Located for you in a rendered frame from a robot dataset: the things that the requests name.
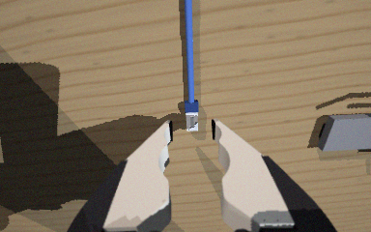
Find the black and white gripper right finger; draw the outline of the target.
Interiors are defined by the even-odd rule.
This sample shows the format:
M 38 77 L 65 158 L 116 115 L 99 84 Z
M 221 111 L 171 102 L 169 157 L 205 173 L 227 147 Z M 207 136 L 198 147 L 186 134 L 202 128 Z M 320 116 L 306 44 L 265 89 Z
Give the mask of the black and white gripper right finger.
M 212 131 L 225 170 L 221 216 L 234 232 L 337 232 L 316 202 L 269 156 L 217 119 L 212 119 Z

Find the white and blue network cable plug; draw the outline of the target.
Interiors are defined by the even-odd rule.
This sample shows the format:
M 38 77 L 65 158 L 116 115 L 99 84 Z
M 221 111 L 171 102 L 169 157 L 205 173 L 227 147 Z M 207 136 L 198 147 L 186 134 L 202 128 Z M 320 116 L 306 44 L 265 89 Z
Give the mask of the white and blue network cable plug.
M 185 101 L 186 131 L 198 131 L 198 100 Z

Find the grey network port rack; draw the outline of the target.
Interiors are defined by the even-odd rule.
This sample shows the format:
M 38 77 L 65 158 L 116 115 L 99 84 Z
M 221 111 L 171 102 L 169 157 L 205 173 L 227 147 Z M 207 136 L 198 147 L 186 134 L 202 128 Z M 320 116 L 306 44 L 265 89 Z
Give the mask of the grey network port rack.
M 322 151 L 371 149 L 371 114 L 329 115 L 319 137 Z

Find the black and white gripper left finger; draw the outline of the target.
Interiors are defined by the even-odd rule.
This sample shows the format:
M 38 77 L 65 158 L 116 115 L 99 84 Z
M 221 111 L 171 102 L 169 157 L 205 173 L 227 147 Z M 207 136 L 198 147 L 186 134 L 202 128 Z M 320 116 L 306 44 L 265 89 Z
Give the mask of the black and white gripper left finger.
M 162 232 L 172 218 L 169 183 L 163 175 L 171 141 L 172 121 L 167 120 L 119 162 L 67 232 Z

